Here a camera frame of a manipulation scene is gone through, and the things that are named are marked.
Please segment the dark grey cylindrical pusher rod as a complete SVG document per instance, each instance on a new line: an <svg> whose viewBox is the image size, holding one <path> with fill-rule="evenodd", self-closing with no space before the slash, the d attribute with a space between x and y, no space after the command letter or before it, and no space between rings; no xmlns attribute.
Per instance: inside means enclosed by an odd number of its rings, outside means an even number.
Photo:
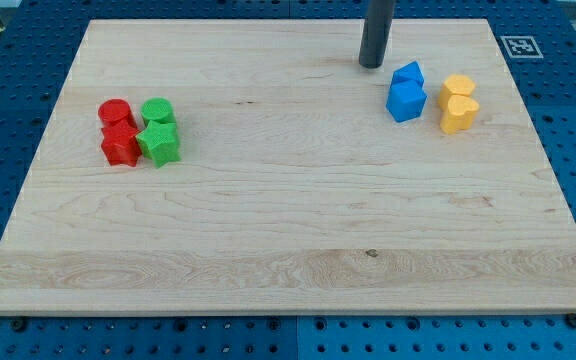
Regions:
<svg viewBox="0 0 576 360"><path fill-rule="evenodd" d="M376 69L383 64L396 0L371 0L364 19L359 64Z"/></svg>

